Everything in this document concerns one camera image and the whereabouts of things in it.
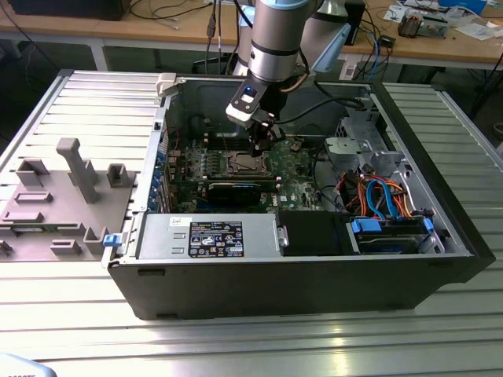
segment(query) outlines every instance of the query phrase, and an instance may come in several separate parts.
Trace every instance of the motherboard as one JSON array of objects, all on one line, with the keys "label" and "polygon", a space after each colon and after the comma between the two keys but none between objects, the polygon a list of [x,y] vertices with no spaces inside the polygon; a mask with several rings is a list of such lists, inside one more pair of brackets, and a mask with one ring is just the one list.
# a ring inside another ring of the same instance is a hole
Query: motherboard
[{"label": "motherboard", "polygon": [[204,139],[168,153],[165,192],[178,213],[274,213],[321,210],[312,177],[312,149],[289,138],[261,156],[246,143]]}]

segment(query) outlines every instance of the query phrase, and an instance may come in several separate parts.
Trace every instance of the blue cable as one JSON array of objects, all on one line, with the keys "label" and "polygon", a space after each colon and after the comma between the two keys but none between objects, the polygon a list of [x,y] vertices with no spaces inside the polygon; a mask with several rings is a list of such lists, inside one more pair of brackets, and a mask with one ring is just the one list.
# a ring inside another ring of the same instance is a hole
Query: blue cable
[{"label": "blue cable", "polygon": [[372,71],[370,72],[370,76],[367,78],[367,82],[370,81],[370,79],[372,78],[372,76],[374,76],[374,74],[376,73],[376,69],[377,69],[377,65],[379,63],[379,52],[380,52],[380,47],[379,47],[379,43],[377,43],[377,39],[376,39],[376,36],[368,31],[368,30],[365,30],[367,32],[367,34],[369,34],[372,39],[374,40],[374,48],[376,49],[376,59],[374,60],[374,65],[372,66]]},{"label": "blue cable", "polygon": [[367,198],[367,204],[369,205],[370,210],[374,214],[379,216],[379,218],[381,220],[386,219],[384,217],[384,215],[379,210],[377,210],[377,208],[375,208],[374,205],[372,204],[372,188],[378,183],[383,186],[384,196],[386,197],[387,210],[390,212],[390,215],[393,218],[397,218],[398,217],[398,210],[393,205],[393,199],[391,198],[390,188],[386,185],[386,182],[381,181],[380,179],[374,179],[373,181],[370,181],[370,183],[367,185],[367,193],[365,196]]}]

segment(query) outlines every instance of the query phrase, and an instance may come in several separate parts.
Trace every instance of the warning label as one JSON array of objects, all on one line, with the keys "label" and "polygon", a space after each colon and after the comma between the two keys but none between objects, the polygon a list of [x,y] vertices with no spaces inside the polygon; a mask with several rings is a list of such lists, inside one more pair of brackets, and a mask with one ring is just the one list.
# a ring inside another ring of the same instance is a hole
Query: warning label
[{"label": "warning label", "polygon": [[244,257],[240,221],[191,222],[189,238],[191,258]]}]

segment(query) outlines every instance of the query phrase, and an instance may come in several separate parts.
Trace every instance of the wooden table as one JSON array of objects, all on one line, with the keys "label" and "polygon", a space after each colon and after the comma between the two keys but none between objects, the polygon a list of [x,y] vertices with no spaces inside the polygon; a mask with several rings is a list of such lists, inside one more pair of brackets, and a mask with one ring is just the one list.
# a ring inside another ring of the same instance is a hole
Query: wooden table
[{"label": "wooden table", "polygon": [[[396,64],[427,65],[434,67],[452,68],[475,68],[492,69],[503,52],[503,41],[491,38],[486,41],[468,37],[459,31],[450,28],[445,38],[403,38],[398,35],[398,23],[383,20],[386,9],[392,0],[368,0],[369,13],[381,34],[395,38],[390,62]],[[484,17],[503,17],[503,11],[487,7],[483,13]],[[364,20],[369,20],[368,15],[364,15]],[[350,75],[354,71],[354,66],[359,61],[367,59],[372,52],[372,47],[367,41],[365,33],[359,32],[354,46],[345,46],[343,53],[346,64],[344,65],[341,78]]]},{"label": "wooden table", "polygon": [[[151,0],[152,7],[176,4],[177,0]],[[369,11],[382,34],[396,38],[391,63],[417,64],[439,67],[492,69],[503,46],[495,38],[478,41],[459,31],[449,29],[446,38],[403,38],[398,36],[397,23],[381,20],[385,9],[392,0],[368,0]],[[188,0],[184,5],[160,11],[163,15],[180,13],[202,6],[202,0]],[[5,4],[9,15],[35,41],[60,42],[88,45],[93,53],[97,69],[107,71],[104,53],[106,46],[142,47],[149,49],[205,50],[207,44],[206,27],[211,7],[178,16],[174,30],[160,22],[142,20],[126,13],[121,21],[76,19],[67,17],[21,16],[15,14],[10,5]],[[134,8],[143,16],[150,16],[149,4],[144,0]],[[502,11],[488,8],[487,16],[503,16]],[[222,51],[230,52],[236,43],[236,18],[232,5],[222,6]],[[21,40],[23,35],[0,11],[0,39]],[[212,49],[218,42],[213,39]],[[345,60],[341,78],[349,78],[354,66],[366,60],[372,52],[365,34],[358,33],[354,46],[344,46],[340,59]]]}]

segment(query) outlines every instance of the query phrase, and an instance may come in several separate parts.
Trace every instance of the blue clip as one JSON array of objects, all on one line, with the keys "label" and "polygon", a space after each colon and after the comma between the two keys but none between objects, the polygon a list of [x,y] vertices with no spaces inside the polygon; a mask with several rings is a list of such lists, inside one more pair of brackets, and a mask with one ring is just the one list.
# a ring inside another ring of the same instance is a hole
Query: blue clip
[{"label": "blue clip", "polygon": [[426,230],[428,231],[428,233],[431,233],[435,230],[435,228],[433,227],[433,221],[431,221],[431,219],[425,218],[423,220],[423,224],[424,224],[424,227],[426,228]]},{"label": "blue clip", "polygon": [[356,218],[351,223],[353,233],[382,232],[380,223],[375,218]]},{"label": "blue clip", "polygon": [[110,233],[103,239],[103,246],[105,247],[118,247],[123,244],[122,233]]}]

